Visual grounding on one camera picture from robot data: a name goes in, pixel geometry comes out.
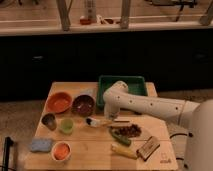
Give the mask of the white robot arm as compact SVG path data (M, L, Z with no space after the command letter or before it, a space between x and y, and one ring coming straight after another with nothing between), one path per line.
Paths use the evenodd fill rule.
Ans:
M213 171L213 99L197 103L187 100L133 95L123 81L103 93L104 115L114 120L120 109L149 114L188 130L184 171Z

